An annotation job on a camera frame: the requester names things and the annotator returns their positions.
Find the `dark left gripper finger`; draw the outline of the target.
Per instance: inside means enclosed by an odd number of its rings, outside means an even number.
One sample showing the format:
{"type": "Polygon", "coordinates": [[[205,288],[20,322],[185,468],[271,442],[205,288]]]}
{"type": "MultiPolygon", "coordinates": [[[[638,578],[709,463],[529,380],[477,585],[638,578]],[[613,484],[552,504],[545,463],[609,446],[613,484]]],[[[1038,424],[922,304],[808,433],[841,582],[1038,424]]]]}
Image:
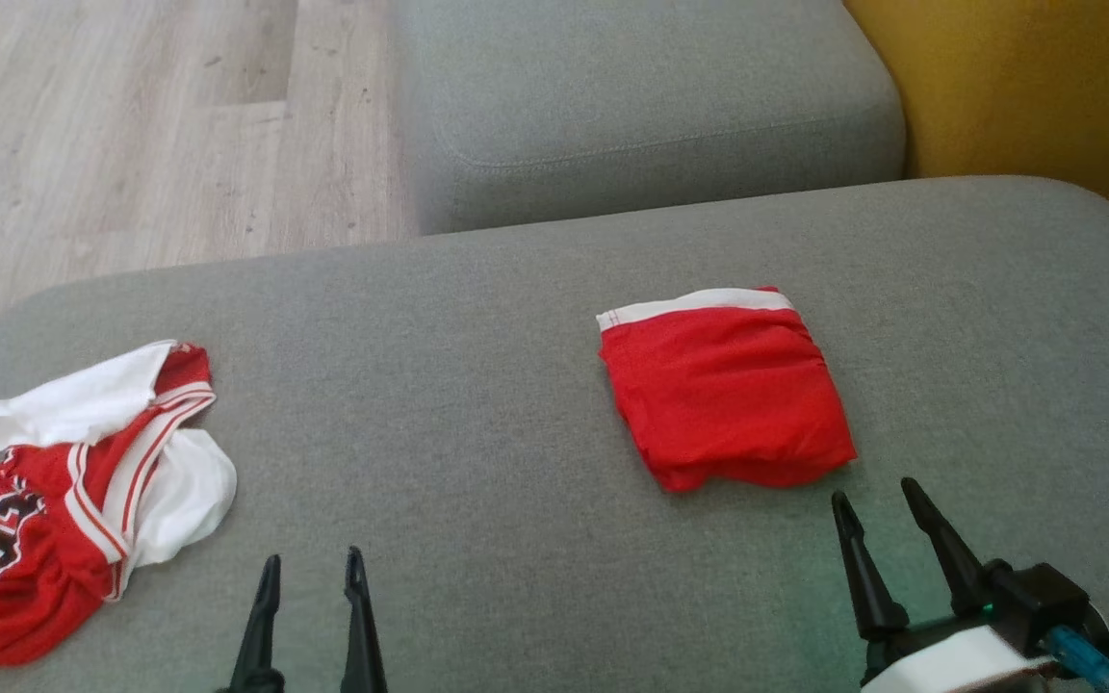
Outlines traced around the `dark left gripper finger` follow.
{"type": "Polygon", "coordinates": [[[350,604],[350,626],[340,692],[387,692],[370,585],[357,547],[348,548],[344,593],[350,604]]]}
{"type": "Polygon", "coordinates": [[[238,656],[225,692],[283,692],[285,679],[272,666],[274,615],[279,608],[281,557],[269,556],[261,571],[238,656]]]}

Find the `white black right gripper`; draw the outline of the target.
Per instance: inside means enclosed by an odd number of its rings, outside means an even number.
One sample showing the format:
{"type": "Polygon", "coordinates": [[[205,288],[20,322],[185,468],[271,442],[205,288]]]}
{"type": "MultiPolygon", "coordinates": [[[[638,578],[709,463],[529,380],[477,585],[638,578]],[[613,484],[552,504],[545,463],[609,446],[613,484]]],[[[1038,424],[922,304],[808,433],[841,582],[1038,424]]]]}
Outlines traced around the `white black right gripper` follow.
{"type": "Polygon", "coordinates": [[[981,565],[914,478],[899,485],[936,553],[956,616],[898,634],[910,616],[891,597],[848,496],[833,492],[858,634],[891,636],[869,649],[863,692],[1048,692],[1057,680],[1109,692],[1109,626],[1083,588],[1048,563],[981,565]]]}

